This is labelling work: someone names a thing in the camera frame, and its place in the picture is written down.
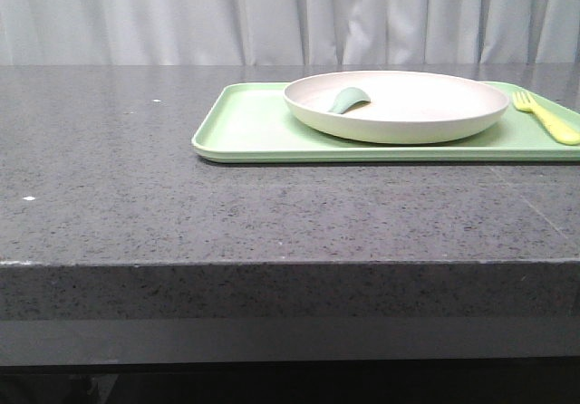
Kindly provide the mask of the beige round plate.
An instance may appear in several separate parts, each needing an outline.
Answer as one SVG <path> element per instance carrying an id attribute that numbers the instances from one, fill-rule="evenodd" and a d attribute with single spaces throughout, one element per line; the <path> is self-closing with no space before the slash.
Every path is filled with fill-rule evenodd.
<path id="1" fill-rule="evenodd" d="M 344 114 L 329 111 L 346 88 L 370 102 Z M 344 139 L 426 144 L 463 139 L 499 121 L 504 92 L 471 79 L 429 72 L 354 71 L 306 77 L 288 84 L 285 102 L 303 124 Z"/>

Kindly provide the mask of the yellow plastic fork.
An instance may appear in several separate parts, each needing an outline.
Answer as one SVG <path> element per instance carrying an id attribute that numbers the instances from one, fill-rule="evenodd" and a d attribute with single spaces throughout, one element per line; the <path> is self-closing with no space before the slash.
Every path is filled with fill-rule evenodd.
<path id="1" fill-rule="evenodd" d="M 575 146 L 579 144 L 579 132 L 565 123 L 553 112 L 540 105 L 529 92 L 513 92 L 512 103 L 518 111 L 524 111 L 534 115 L 546 132 L 556 142 L 567 146 Z"/>

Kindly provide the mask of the light green serving tray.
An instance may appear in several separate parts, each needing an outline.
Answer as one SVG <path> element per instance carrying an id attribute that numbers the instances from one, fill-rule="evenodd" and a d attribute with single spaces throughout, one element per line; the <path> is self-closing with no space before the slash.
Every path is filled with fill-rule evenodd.
<path id="1" fill-rule="evenodd" d="M 508 108 L 492 127 L 428 145 L 380 145 L 305 126 L 286 107 L 281 82 L 227 86 L 191 142 L 219 163 L 578 162 L 579 148 L 554 141 L 530 114 Z"/>

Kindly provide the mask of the sage green plastic spoon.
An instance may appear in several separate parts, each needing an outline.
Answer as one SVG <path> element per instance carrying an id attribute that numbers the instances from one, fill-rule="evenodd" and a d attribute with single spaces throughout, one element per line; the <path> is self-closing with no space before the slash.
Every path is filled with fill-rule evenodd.
<path id="1" fill-rule="evenodd" d="M 357 87 L 347 87 L 338 92 L 328 111 L 334 114 L 345 114 L 347 111 L 370 102 L 371 97 L 364 90 Z"/>

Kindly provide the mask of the grey pleated curtain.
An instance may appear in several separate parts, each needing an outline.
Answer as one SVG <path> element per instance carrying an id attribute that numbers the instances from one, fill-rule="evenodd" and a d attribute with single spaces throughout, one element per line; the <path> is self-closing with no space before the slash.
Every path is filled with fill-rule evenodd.
<path id="1" fill-rule="evenodd" d="M 4 65 L 578 59 L 579 0 L 1 0 Z"/>

